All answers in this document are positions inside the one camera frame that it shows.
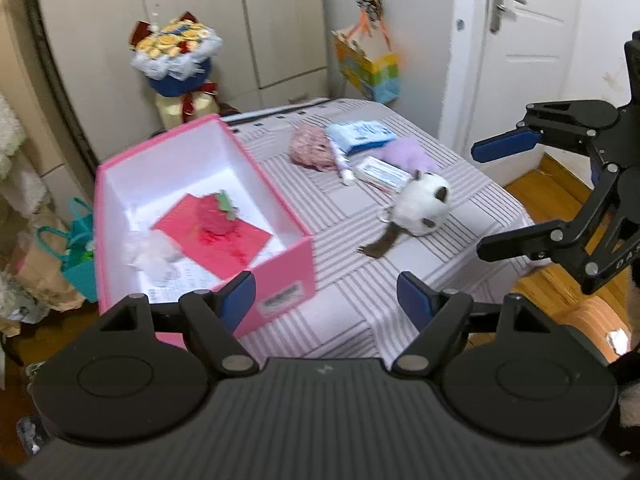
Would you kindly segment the red envelope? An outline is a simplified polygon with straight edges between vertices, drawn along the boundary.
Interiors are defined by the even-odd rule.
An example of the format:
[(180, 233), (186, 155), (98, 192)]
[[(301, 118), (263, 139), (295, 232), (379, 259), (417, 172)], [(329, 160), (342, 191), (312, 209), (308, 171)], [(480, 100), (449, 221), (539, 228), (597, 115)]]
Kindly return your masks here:
[(206, 232), (198, 225), (196, 201), (186, 194), (159, 218), (153, 230), (163, 231), (180, 247), (182, 254), (225, 281), (244, 271), (270, 241), (272, 235), (239, 217), (235, 228), (224, 236)]

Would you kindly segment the white fluffy soft item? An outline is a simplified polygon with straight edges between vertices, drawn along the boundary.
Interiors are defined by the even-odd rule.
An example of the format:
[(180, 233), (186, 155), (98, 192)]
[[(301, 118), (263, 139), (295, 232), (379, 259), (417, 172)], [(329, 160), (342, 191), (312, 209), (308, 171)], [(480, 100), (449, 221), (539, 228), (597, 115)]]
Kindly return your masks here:
[(124, 261), (142, 272), (155, 286), (166, 286), (178, 278), (176, 262), (182, 257), (177, 243), (163, 231), (129, 233), (122, 245)]

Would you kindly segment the pink strawberry plush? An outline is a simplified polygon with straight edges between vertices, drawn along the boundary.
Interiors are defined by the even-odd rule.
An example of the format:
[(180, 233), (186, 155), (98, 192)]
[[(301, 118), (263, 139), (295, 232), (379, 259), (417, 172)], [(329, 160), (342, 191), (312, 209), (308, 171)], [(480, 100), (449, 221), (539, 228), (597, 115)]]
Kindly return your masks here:
[(200, 228), (216, 236), (230, 233), (238, 221), (236, 208), (225, 190), (200, 197), (195, 211)]

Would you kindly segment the pink knitted soft item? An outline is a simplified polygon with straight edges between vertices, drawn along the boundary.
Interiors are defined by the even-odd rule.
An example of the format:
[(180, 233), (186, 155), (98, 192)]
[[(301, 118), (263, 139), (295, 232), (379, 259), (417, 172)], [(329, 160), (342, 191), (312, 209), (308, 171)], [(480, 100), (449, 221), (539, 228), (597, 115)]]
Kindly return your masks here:
[(318, 171), (336, 169), (335, 155), (326, 132), (312, 125), (294, 128), (288, 146), (291, 162)]

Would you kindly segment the white panda plush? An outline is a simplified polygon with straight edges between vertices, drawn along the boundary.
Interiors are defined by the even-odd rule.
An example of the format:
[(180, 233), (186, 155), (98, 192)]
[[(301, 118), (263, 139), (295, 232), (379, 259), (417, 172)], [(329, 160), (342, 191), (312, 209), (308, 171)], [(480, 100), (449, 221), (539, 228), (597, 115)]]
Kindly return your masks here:
[(434, 233), (450, 213), (450, 186), (438, 174), (416, 170), (392, 206), (386, 209), (386, 228), (374, 242), (358, 248), (370, 258), (384, 257), (402, 233), (424, 237)]

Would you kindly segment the white door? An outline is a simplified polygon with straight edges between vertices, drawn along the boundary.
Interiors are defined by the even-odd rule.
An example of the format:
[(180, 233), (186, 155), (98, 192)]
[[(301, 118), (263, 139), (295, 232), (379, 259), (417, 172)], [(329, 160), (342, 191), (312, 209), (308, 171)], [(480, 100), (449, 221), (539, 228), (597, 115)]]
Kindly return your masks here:
[(487, 32), (468, 140), (472, 145), (504, 133), (523, 119), (525, 107), (559, 99), (572, 53), (579, 0), (506, 0), (500, 30)]

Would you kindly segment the purple fluffy plush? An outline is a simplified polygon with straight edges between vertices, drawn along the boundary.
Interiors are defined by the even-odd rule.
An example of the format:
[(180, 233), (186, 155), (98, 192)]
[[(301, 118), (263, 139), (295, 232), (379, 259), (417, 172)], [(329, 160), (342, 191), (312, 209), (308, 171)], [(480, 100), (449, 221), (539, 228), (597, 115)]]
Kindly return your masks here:
[(438, 170), (435, 159), (424, 151), (415, 138), (397, 138), (376, 148), (372, 156), (408, 174), (417, 171), (434, 174)]

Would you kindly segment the teal gift bag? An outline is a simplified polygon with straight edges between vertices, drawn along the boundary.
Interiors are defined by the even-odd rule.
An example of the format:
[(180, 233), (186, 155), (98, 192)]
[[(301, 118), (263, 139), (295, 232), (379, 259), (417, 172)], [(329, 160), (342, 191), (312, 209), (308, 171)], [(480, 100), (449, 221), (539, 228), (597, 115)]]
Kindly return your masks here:
[[(81, 198), (70, 200), (73, 220), (70, 229), (63, 232), (52, 226), (40, 226), (36, 231), (37, 243), (50, 256), (61, 263), (61, 273), (87, 301), (98, 302), (96, 290), (96, 269), (94, 268), (94, 224), (93, 210)], [(52, 234), (64, 240), (64, 250), (54, 250), (44, 239), (44, 234)]]

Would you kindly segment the white flat packet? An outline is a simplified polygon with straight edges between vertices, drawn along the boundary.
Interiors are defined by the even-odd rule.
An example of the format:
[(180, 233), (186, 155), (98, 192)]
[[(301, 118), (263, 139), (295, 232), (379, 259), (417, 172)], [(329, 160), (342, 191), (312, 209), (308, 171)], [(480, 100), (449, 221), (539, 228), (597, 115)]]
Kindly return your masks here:
[(411, 180), (411, 174), (373, 156), (364, 158), (354, 169), (357, 179), (385, 193), (400, 193)]

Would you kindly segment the colourful paper gift bag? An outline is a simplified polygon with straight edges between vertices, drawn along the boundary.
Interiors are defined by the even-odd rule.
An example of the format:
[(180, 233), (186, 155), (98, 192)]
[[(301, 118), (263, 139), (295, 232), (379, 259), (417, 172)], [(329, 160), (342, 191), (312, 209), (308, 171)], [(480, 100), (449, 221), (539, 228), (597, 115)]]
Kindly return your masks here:
[(340, 73), (366, 99), (388, 104), (399, 98), (399, 62), (381, 22), (359, 23), (332, 32)]

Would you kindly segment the brown paper bag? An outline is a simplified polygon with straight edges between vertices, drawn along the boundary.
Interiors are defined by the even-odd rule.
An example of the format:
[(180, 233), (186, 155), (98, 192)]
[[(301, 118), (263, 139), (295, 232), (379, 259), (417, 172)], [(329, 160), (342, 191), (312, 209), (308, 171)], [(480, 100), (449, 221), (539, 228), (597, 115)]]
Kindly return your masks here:
[(85, 297), (64, 278), (62, 262), (40, 247), (36, 231), (50, 226), (66, 232), (62, 219), (48, 207), (42, 207), (17, 234), (9, 269), (14, 278), (32, 296), (52, 310), (64, 312), (82, 306)]

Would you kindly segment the cream knitted cardigan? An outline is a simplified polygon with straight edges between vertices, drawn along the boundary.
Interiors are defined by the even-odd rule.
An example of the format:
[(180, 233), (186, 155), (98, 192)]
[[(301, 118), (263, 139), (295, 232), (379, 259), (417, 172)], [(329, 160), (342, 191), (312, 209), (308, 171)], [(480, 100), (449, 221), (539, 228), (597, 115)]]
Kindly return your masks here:
[(1, 196), (24, 218), (50, 203), (43, 180), (22, 151), (26, 130), (4, 96), (0, 99)]

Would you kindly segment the flower bouquet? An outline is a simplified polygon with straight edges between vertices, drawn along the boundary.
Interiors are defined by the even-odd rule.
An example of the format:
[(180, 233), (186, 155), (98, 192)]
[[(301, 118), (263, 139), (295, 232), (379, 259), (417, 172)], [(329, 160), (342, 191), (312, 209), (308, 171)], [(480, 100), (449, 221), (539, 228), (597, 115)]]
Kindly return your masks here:
[(129, 38), (131, 66), (154, 92), (166, 130), (219, 112), (218, 86), (210, 79), (222, 47), (216, 32), (186, 12), (164, 27), (138, 21)]

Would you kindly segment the beige wardrobe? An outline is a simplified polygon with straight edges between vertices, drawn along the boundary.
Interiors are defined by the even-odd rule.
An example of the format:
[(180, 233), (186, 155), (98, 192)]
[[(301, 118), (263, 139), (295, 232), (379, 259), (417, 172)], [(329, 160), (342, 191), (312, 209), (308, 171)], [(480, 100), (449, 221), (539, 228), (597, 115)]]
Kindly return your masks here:
[(105, 160), (160, 131), (157, 101), (211, 82), (239, 110), (328, 91), (322, 0), (37, 0), (64, 96)]

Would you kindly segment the black clothes rack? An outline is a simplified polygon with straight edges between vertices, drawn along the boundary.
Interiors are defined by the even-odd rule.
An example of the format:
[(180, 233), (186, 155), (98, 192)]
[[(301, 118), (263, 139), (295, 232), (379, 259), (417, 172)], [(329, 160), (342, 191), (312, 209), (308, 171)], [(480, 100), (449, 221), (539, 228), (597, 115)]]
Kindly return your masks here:
[(37, 58), (44, 79), (47, 81), (49, 92), (51, 93), (54, 106), (61, 116), (70, 142), (72, 142), (82, 163), (85, 165), (91, 177), (96, 176), (96, 168), (99, 161), (96, 154), (90, 148), (88, 139), (82, 130), (80, 121), (73, 109), (72, 102), (64, 88), (58, 68), (56, 67), (53, 52), (49, 44), (46, 28), (44, 27), (43, 15), (40, 9), (39, 0), (24, 0), (27, 23), (35, 41)]

